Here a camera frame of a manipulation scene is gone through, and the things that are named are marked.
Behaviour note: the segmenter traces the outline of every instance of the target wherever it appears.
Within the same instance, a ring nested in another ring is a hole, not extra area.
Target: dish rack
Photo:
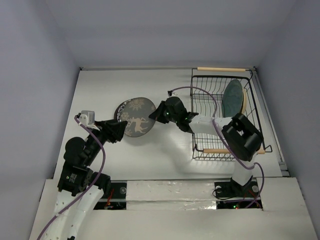
[[[194,70],[192,69],[191,76],[191,86],[198,87],[210,92],[217,100],[218,106],[215,117],[222,118],[222,106],[223,106],[223,95],[228,83],[237,79],[240,81],[244,94],[247,96],[247,104],[245,112],[243,113],[250,122],[261,132],[263,135],[263,130],[261,127],[260,117],[257,110],[257,104],[254,97],[254,92],[252,89],[251,79],[242,76],[226,76],[226,75],[194,75]],[[199,113],[200,115],[212,116],[215,110],[215,105],[212,98],[198,90],[191,88],[190,89],[191,97],[191,111]],[[261,148],[266,153],[271,153],[272,146],[266,146],[265,141],[262,142]],[[192,134],[192,149],[193,154],[192,158],[198,161],[233,161],[234,157],[232,154],[228,153],[226,147],[222,143],[221,139],[218,136],[206,134],[206,133],[197,133]],[[217,149],[221,153],[205,153],[207,150]]]

